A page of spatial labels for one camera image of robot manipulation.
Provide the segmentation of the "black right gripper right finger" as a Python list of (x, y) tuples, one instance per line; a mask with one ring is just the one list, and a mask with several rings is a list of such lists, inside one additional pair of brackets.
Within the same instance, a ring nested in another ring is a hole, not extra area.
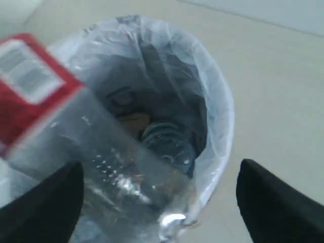
[(252, 159), (241, 161), (236, 199), (253, 242), (323, 242), (323, 205)]

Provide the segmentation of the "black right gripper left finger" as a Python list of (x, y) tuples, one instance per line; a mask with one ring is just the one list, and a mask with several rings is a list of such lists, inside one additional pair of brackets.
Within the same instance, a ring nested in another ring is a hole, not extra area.
[(1, 242), (69, 242), (83, 201), (83, 166), (68, 163), (1, 208)]

